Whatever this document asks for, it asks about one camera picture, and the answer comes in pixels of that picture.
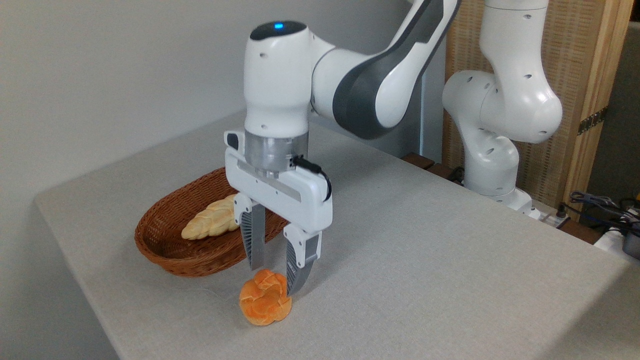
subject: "bread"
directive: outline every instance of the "bread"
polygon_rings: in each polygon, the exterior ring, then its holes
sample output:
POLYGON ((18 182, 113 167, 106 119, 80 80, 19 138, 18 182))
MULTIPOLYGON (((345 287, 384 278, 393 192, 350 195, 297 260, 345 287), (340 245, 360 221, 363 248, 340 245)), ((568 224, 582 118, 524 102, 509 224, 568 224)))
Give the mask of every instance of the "bread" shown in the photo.
POLYGON ((240 290, 240 309, 250 323, 269 325, 283 320, 291 311, 287 279, 269 269, 258 271, 240 290))
POLYGON ((229 195, 222 200, 212 202, 189 221, 182 230, 182 238, 203 239, 207 236, 220 236, 238 228, 234 220, 234 197, 229 195))

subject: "cable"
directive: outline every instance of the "cable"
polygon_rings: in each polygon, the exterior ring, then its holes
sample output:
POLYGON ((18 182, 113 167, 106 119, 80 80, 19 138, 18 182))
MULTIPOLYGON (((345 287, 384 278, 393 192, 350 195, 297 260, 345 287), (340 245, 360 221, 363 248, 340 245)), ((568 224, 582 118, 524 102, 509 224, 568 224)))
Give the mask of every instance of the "cable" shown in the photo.
POLYGON ((616 217, 627 218, 628 220, 632 220, 633 218, 638 218, 637 215, 632 214, 628 211, 622 210, 620 206, 618 206, 615 202, 613 202, 613 200, 611 200, 610 197, 596 196, 596 195, 591 195, 590 193, 580 192, 580 191, 574 191, 569 196, 570 196, 570 201, 572 203, 589 204, 601 209, 606 213, 613 214, 616 217))
POLYGON ((615 228, 619 229, 621 233, 623 231, 625 231, 625 232, 631 232, 632 234, 634 234, 636 236, 640 236, 640 232, 638 232, 638 230, 636 228, 634 228, 633 224, 627 218, 623 218, 623 219, 620 219, 618 222, 614 222, 614 221, 610 221, 610 220, 604 220, 604 219, 601 219, 601 218, 592 217, 592 216, 586 214, 583 211, 580 211, 578 209, 575 209, 575 208, 569 206, 565 202, 561 202, 560 205, 563 206, 565 209, 569 209, 569 210, 571 210, 571 211, 573 211, 575 213, 578 213, 578 214, 580 214, 580 216, 583 216, 583 217, 585 217, 585 218, 587 218, 587 219, 589 219, 591 221, 599 222, 601 224, 608 225, 609 227, 615 227, 615 228))
POLYGON ((322 171, 322 168, 320 167, 320 165, 314 164, 311 161, 302 158, 302 155, 296 156, 291 160, 291 162, 293 165, 299 166, 301 168, 305 168, 314 174, 320 174, 324 176, 324 180, 326 181, 326 198, 324 199, 324 201, 329 200, 329 198, 331 197, 331 180, 329 180, 329 175, 327 175, 324 171, 322 171))

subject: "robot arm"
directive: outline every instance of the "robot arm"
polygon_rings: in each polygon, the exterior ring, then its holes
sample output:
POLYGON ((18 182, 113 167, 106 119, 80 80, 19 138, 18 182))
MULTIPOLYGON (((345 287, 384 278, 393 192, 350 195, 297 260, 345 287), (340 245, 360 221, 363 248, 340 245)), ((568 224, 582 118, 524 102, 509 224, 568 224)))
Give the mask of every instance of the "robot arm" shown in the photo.
POLYGON ((562 119, 540 56, 547 3, 486 0, 480 48, 494 74, 455 73, 442 97, 463 140, 465 187, 532 217, 539 213, 515 187, 520 158, 509 139, 540 143, 562 119))
POLYGON ((328 177, 307 160, 310 104, 362 138, 390 131, 460 1, 416 1, 391 44, 368 56, 336 49, 300 22, 270 22, 251 33, 247 115, 243 131, 225 132, 225 168, 239 191, 234 212, 252 269, 264 264, 264 208, 290 222, 284 229, 289 295, 320 257, 333 214, 328 177))
POLYGON ((459 5, 460 0, 414 2, 389 46, 378 54, 332 49, 313 74, 314 109, 360 138, 388 133, 402 120, 414 85, 459 5))

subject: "electrical cable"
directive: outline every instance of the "electrical cable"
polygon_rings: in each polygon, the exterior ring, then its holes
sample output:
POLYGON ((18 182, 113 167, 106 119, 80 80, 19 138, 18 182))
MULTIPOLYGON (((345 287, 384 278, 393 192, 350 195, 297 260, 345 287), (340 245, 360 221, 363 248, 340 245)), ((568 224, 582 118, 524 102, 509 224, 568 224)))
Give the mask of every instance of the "electrical cable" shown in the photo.
POLYGON ((636 236, 640 236, 640 232, 638 232, 638 230, 636 228, 634 228, 633 224, 630 223, 628 218, 623 218, 620 219, 618 222, 614 222, 614 221, 610 221, 610 220, 604 220, 601 218, 595 218, 592 217, 591 215, 586 214, 584 211, 580 211, 578 209, 575 209, 571 206, 569 206, 567 203, 565 202, 561 202, 560 205, 563 208, 569 209, 575 213, 578 213, 580 216, 585 217, 586 219, 589 219, 591 221, 595 221, 604 225, 608 225, 609 227, 615 227, 617 229, 620 230, 620 232, 622 233, 623 231, 625 232, 631 232, 632 234, 636 235, 636 236))
POLYGON ((329 200, 329 198, 331 197, 331 180, 329 179, 329 175, 327 175, 322 168, 320 167, 320 165, 318 164, 314 164, 309 160, 304 159, 302 156, 296 156, 295 158, 293 158, 291 160, 293 165, 299 166, 301 168, 305 168, 309 171, 311 171, 314 174, 320 174, 324 177, 324 180, 326 181, 326 198, 324 199, 324 201, 329 200))

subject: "brown wicker basket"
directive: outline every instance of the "brown wicker basket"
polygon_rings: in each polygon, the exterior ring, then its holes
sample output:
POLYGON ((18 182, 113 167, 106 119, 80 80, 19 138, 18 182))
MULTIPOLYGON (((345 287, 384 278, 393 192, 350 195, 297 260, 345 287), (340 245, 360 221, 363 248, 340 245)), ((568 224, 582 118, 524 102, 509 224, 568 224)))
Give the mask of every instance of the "brown wicker basket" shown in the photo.
MULTIPOLYGON (((171 274, 199 277, 222 271, 246 257, 240 230, 218 237, 185 240, 186 224, 210 203, 236 193, 219 168, 163 197, 142 216, 134 238, 138 250, 171 274)), ((273 239, 287 222, 266 211, 265 240, 273 239)))

